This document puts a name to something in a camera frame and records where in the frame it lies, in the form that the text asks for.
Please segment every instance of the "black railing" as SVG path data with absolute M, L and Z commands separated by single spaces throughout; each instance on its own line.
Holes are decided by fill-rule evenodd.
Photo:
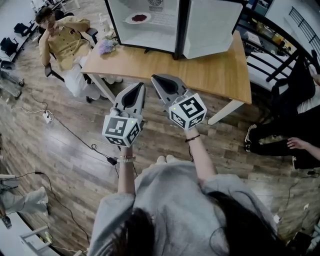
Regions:
M 294 7 L 292 7 L 289 16 L 298 24 L 298 27 L 302 30 L 320 60 L 320 39 L 315 31 Z
M 281 63 L 281 65 L 279 67 L 276 67 L 270 63 L 266 63 L 265 60 L 261 60 L 261 58 L 254 55 L 252 53 L 252 51 L 245 50 L 247 56 L 251 56 L 254 59 L 256 59 L 256 60 L 268 65 L 270 68 L 274 69 L 274 72 L 268 73 L 267 71 L 263 70 L 262 68 L 254 65 L 252 63 L 248 63 L 248 66 L 256 69 L 257 71 L 260 71 L 260 72 L 266 74 L 268 76 L 266 78 L 267 82 L 270 82 L 271 80 L 278 81 L 279 79 L 277 78 L 277 75 L 279 75 L 279 74 L 281 74 L 285 78 L 287 78 L 288 75 L 284 73 L 284 69 L 288 68 L 288 69 L 292 70 L 292 67 L 290 66 L 290 64 L 294 60 L 296 60 L 299 55 L 304 55 L 305 58 L 307 59 L 308 64 L 314 65 L 314 67 L 316 68 L 316 71 L 318 72 L 318 74 L 320 74 L 320 66 L 318 64 L 317 59 L 315 59 L 298 41 L 296 41 L 291 35 L 289 35 L 281 27 L 279 27 L 278 25 L 273 23 L 271 20 L 267 19 L 266 17 L 260 15 L 259 13 L 255 12 L 249 8 L 245 8 L 243 10 L 242 14 L 243 15 L 241 16 L 240 21 L 238 23 L 238 27 L 241 28 L 241 30 L 245 30 L 245 31 L 249 31 L 251 33 L 254 33 L 255 35 L 257 35 L 259 37 L 261 42 L 264 42 L 265 45 L 269 44 L 274 49 L 281 52 L 282 55 L 284 54 L 284 55 L 288 56 L 287 59 L 282 60 L 276 54 L 273 54 L 272 51 L 270 49 L 268 49 L 268 47 L 265 47 L 265 45 L 258 45 L 257 43 L 255 43 L 251 40 L 247 40 L 245 38 L 242 38 L 242 41 L 244 44 L 251 45 L 253 48 L 257 49 L 259 52 L 269 54 L 270 56 L 272 56 L 273 58 L 275 58 L 277 61 L 279 61 Z M 274 42 L 271 37 L 259 32 L 257 27 L 255 27 L 255 26 L 258 26 L 257 22 L 263 24 L 264 26 L 266 26 L 270 30 L 272 30 L 273 35 L 279 34 L 280 36 L 282 36 L 287 42 L 291 43 L 296 48 L 296 50 L 291 54 L 291 53 L 289 53 L 289 51 L 286 48 L 283 48 L 281 45 Z M 316 39 L 316 37 L 315 37 L 312 40 L 312 42 L 315 42 L 316 40 L 319 41 L 319 39 Z

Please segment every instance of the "wooden floor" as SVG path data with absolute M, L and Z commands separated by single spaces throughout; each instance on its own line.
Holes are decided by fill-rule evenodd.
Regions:
M 100 30 L 98 13 L 107 13 L 104 1 L 79 0 L 79 3 L 81 9 L 73 13 L 91 20 L 91 26 Z M 11 101 L 13 108 L 43 109 L 45 105 L 31 97 L 32 89 L 34 98 L 47 102 L 49 110 L 87 144 L 96 144 L 99 151 L 109 156 L 118 155 L 119 150 L 107 145 L 101 135 L 105 115 L 112 106 L 110 101 L 88 104 L 84 99 L 74 98 L 60 80 L 45 77 L 38 44 L 31 40 L 26 43 L 16 65 L 25 80 L 25 89 L 17 102 Z M 121 85 L 111 86 L 111 90 L 119 92 L 134 82 L 125 80 Z M 207 119 L 229 101 L 207 93 L 200 95 L 208 109 Z M 61 202 L 72 210 L 74 218 L 91 235 L 100 200 L 116 191 L 118 179 L 114 167 L 83 145 L 57 120 L 46 124 L 41 113 L 28 114 L 21 109 L 11 109 L 10 104 L 4 103 L 5 99 L 4 95 L 0 104 L 0 132 L 3 161 L 8 172 L 15 175 L 34 171 L 46 173 Z M 190 159 L 183 131 L 167 119 L 149 82 L 145 101 L 143 117 L 147 122 L 133 150 L 137 172 L 154 163 L 160 155 Z M 218 172 L 239 175 L 273 214 L 282 217 L 289 187 L 305 177 L 306 171 L 293 170 L 290 157 L 259 156 L 244 151 L 246 131 L 262 114 L 263 109 L 255 103 L 243 105 L 221 122 L 213 126 L 201 124 L 198 129 Z M 307 233 L 312 230 L 320 212 L 319 185 L 320 178 L 304 178 L 291 190 L 287 211 L 278 225 L 279 234 L 286 240 L 301 228 Z M 49 191 L 47 178 L 32 174 L 20 180 L 18 189 L 27 193 L 40 186 Z M 70 213 L 54 200 L 52 193 L 48 192 L 48 195 L 51 215 L 24 214 L 25 219 L 34 229 L 48 225 L 54 245 L 75 251 L 87 250 L 85 234 L 75 225 Z

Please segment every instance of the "wooden table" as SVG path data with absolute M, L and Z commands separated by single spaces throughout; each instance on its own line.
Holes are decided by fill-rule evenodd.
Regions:
M 144 54 L 144 49 L 126 46 L 119 46 L 116 51 L 100 56 L 100 43 L 90 53 L 81 72 L 88 74 L 112 102 L 116 97 L 99 75 L 150 80 L 153 74 L 169 74 L 182 79 L 190 89 L 232 99 L 209 119 L 209 125 L 215 124 L 242 104 L 252 103 L 245 50 L 238 31 L 235 31 L 228 51 L 194 59 L 173 60 L 167 53 L 150 51 Z

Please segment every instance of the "white pants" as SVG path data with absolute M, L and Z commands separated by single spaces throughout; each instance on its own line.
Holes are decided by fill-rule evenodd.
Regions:
M 5 191 L 0 194 L 0 198 L 3 202 L 6 214 L 15 212 L 26 214 L 34 214 L 37 212 L 44 214 L 48 213 L 47 203 L 49 199 L 43 186 L 24 196 L 14 195 L 9 191 Z
M 62 77 L 64 79 L 65 86 L 72 92 L 74 97 L 90 97 L 94 100 L 99 99 L 101 91 L 95 84 L 87 84 L 85 81 L 84 74 L 81 73 L 81 68 L 86 64 L 90 52 L 87 56 L 77 57 L 73 62 L 73 67 L 71 70 L 64 70 L 62 72 Z M 115 82 L 113 75 L 101 76 L 109 84 Z

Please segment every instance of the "dark hair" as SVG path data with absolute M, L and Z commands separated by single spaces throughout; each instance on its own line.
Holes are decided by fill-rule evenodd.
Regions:
M 54 12 L 50 7 L 44 7 L 35 15 L 35 22 L 40 24 L 46 17 L 52 15 Z
M 221 208 L 225 216 L 225 226 L 213 230 L 208 241 L 213 253 L 220 256 L 288 256 L 292 254 L 249 195 L 257 213 L 245 208 L 237 200 L 222 192 L 211 192 L 208 197 Z M 215 233 L 219 230 L 224 233 L 228 252 L 212 246 Z M 114 235 L 110 255 L 152 256 L 154 243 L 155 228 L 150 215 L 136 208 L 125 221 L 120 235 Z

